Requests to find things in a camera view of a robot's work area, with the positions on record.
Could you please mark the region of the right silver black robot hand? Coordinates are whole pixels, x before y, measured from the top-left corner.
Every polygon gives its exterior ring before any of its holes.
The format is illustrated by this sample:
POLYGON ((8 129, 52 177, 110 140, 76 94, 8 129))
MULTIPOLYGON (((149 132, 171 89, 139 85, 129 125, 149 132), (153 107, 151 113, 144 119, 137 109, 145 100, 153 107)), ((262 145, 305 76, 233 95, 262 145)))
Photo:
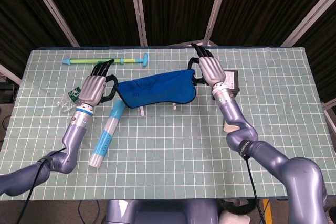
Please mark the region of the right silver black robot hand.
POLYGON ((217 83, 225 82, 226 75, 219 60, 203 46, 199 46, 195 43, 191 43, 191 46, 197 52, 198 58, 191 58, 188 62, 187 68, 191 69, 192 64, 198 64, 202 72, 201 78, 192 77, 194 85, 206 84, 213 87, 217 83))

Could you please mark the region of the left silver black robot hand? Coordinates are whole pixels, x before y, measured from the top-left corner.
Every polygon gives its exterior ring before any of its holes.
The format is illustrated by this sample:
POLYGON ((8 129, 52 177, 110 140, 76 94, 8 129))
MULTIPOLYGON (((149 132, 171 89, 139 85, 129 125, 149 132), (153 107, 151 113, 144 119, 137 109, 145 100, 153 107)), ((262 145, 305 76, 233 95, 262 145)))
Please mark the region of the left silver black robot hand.
POLYGON ((114 63, 114 59, 109 61, 100 62, 96 64, 91 72, 91 74, 85 79, 85 82, 81 88, 78 105, 83 104, 89 105, 91 107, 96 107, 100 103, 105 103, 111 101, 115 94, 118 80, 115 75, 111 74, 107 76, 110 66, 114 63), (111 89, 109 95, 104 95, 107 82, 113 81, 114 85, 111 89))

